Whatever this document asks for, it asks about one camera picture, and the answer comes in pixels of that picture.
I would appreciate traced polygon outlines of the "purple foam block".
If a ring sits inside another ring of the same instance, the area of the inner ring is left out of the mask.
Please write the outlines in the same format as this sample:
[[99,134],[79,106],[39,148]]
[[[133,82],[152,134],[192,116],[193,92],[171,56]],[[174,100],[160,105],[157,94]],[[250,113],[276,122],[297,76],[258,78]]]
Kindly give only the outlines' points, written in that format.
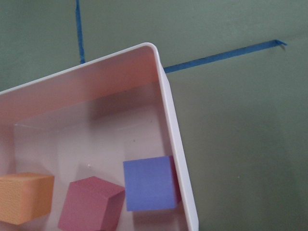
[[181,201],[171,155],[123,162],[127,211],[174,209]]

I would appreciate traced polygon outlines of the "red foam block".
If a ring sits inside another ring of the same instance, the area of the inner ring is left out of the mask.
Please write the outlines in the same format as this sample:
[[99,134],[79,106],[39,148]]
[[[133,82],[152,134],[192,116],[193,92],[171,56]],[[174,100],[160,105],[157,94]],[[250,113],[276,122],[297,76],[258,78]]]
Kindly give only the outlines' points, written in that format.
[[125,188],[92,176],[69,184],[58,222],[63,231],[115,231]]

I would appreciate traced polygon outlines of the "orange foam block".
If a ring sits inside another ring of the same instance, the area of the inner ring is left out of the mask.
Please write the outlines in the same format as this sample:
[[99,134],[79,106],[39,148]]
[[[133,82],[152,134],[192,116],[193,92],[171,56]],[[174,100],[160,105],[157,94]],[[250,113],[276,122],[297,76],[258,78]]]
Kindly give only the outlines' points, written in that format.
[[51,212],[54,176],[32,172],[0,177],[0,220],[20,225]]

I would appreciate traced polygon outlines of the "pink plastic bin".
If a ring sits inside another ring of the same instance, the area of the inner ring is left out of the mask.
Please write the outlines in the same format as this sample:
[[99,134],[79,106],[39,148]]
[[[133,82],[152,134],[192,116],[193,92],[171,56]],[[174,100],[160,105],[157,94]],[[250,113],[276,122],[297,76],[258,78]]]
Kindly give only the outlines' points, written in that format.
[[156,46],[142,43],[0,94],[0,176],[54,176],[51,212],[3,231],[61,231],[71,182],[92,176],[125,188],[123,162],[171,155],[181,201],[127,211],[116,231],[196,231],[198,216],[169,81]]

